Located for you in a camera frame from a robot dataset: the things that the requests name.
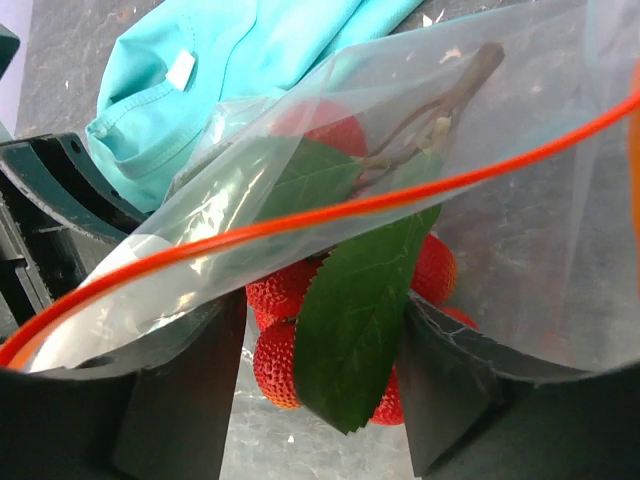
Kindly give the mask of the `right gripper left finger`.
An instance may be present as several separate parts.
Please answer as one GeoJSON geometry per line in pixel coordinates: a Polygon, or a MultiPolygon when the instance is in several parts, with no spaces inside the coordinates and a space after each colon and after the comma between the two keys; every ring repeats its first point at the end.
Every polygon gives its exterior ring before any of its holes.
{"type": "Polygon", "coordinates": [[[234,291],[75,369],[1,373],[5,479],[215,479],[246,324],[234,291]]]}

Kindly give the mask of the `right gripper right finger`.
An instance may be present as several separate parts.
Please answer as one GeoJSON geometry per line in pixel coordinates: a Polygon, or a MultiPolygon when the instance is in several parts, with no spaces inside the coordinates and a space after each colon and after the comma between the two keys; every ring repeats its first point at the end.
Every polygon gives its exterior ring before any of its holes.
{"type": "Polygon", "coordinates": [[[420,479],[635,479],[639,366],[576,370],[497,343],[418,295],[397,370],[420,479]]]}

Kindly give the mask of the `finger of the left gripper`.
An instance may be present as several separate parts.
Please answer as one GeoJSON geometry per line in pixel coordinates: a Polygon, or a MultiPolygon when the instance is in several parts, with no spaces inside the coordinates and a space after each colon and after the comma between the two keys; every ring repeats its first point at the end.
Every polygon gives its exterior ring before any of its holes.
{"type": "Polygon", "coordinates": [[[2,143],[2,298],[12,310],[45,309],[146,217],[109,184],[76,134],[2,143]]]}

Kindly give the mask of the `fake strawberries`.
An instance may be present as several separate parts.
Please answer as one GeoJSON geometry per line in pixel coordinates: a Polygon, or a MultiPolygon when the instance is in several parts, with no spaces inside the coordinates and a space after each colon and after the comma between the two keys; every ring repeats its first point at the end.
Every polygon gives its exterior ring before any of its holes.
{"type": "MultiPolygon", "coordinates": [[[[452,87],[362,157],[355,192],[438,176],[461,114],[504,56],[499,43],[482,45],[452,87]]],[[[306,407],[344,434],[403,422],[394,362],[408,294],[441,304],[457,279],[452,253],[430,235],[439,212],[430,207],[247,286],[260,329],[253,373],[272,404],[306,407]]]]}

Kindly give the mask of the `clear zip top bag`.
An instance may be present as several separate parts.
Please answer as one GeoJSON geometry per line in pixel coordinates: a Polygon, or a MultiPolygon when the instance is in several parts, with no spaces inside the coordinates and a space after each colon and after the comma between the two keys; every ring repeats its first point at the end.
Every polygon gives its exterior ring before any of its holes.
{"type": "Polygon", "coordinates": [[[639,357],[639,5],[532,1],[346,48],[278,100],[217,105],[159,210],[10,359],[76,367],[246,283],[363,249],[343,313],[398,289],[405,235],[461,263],[490,339],[575,370],[639,357]]]}

